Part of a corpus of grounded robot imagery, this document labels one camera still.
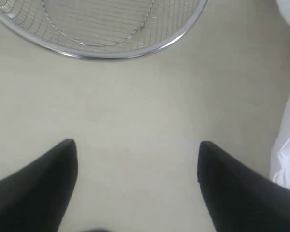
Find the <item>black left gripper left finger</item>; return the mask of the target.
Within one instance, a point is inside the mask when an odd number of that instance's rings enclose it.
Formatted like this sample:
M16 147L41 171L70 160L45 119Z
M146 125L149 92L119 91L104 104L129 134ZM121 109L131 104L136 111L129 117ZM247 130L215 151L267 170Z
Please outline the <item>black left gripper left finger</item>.
M0 232L56 232L77 179L77 151L65 139L0 180Z

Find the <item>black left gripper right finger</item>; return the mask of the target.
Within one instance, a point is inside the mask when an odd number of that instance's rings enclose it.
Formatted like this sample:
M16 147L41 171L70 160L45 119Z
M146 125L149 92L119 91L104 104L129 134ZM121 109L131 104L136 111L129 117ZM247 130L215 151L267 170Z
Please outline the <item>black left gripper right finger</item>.
M197 179L217 232L290 232L290 190L202 141Z

